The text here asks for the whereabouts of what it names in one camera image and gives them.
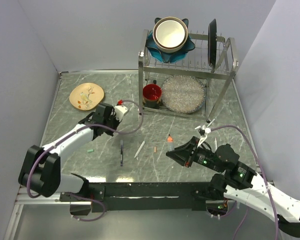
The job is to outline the grey marker orange tip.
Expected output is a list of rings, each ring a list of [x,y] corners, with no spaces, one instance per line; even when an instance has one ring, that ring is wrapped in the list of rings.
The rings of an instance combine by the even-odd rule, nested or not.
[[[175,150],[174,140],[173,140],[173,138],[170,134],[168,135],[168,138],[167,138],[167,146],[168,146],[168,151],[169,152]]]

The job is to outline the dark blue pen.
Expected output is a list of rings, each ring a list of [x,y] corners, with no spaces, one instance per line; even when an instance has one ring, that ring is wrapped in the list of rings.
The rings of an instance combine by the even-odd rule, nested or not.
[[[120,166],[123,167],[124,162],[124,141],[120,140]]]

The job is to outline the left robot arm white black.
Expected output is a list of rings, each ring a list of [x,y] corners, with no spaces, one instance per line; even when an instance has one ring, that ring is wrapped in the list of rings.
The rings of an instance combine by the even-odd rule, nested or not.
[[[85,200],[90,194],[89,181],[75,173],[63,174],[62,166],[86,143],[102,134],[112,136],[128,111],[124,105],[100,103],[94,112],[59,139],[42,147],[31,146],[26,152],[18,183],[40,196],[69,192],[76,200]]]

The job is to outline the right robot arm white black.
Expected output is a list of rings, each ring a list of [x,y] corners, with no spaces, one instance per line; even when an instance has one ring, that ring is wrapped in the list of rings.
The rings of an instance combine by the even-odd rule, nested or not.
[[[182,146],[167,151],[166,156],[183,167],[196,163],[215,171],[208,187],[212,198],[233,199],[277,223],[282,232],[300,238],[300,200],[265,182],[259,173],[240,162],[240,156],[230,144],[212,151],[199,143],[194,136]]]

